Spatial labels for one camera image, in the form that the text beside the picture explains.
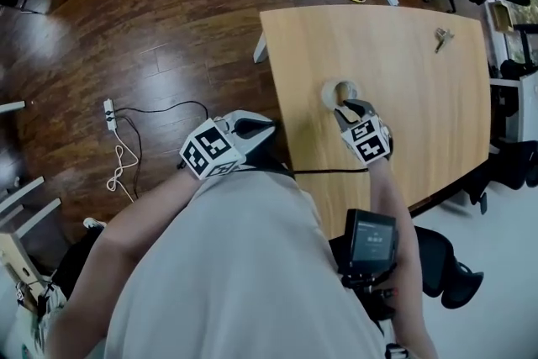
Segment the camera screen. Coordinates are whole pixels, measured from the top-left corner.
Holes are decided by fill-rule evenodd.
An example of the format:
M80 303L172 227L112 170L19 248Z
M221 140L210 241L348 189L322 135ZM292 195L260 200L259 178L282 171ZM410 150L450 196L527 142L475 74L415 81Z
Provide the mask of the camera screen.
M359 221L355 235L353 261L386 261L390 257L392 226Z

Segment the gray shirt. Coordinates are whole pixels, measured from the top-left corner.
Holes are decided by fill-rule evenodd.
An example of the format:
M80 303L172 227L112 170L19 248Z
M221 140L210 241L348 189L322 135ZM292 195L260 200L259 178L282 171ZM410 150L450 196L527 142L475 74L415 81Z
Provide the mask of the gray shirt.
M207 180L135 268L107 358L383 358L344 288L312 198L291 178Z

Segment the forearm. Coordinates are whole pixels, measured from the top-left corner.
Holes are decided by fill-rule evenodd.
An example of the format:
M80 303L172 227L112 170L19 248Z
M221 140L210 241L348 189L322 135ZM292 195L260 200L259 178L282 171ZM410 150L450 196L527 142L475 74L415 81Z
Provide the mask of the forearm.
M47 337L55 359L85 357L106 336L119 295L144 254L188 204L200 182L178 172L121 211L98 237Z
M422 269L419 242L413 220L398 190L386 159L369 167L371 211L396 219L398 249L396 269L384 288L396 288L398 295L388 304L395 308L393 328L398 342L420 359L437 358L435 347L425 328L422 308Z

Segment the wooden floor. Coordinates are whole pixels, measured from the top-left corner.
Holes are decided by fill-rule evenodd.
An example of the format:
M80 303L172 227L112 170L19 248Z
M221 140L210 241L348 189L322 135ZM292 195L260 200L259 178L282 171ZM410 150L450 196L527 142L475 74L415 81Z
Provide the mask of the wooden floor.
M20 148L31 177L45 176L60 196L70 228L91 216L110 219L129 200L105 182L116 167L103 100L116 108L205 103L212 115L243 108L279 118L269 63L252 63L259 12L345 3L345 0L50 0L46 16L5 10L0 17L2 81L16 114ZM421 0L399 0L424 8ZM385 0L368 3L386 4ZM130 114L142 134L140 190L176 169L178 148L203 119L198 106L164 114ZM119 133L136 139L120 120ZM132 188L132 172L124 175Z

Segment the person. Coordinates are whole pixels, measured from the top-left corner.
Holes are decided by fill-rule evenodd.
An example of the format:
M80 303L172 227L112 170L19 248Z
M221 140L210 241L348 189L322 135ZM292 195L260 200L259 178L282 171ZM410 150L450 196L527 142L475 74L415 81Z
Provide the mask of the person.
M385 158L369 166L371 211L397 220L397 342L437 358L422 310L418 241ZM106 358L385 357L382 332L344 288L312 198L291 178L183 169L97 239L45 350Z

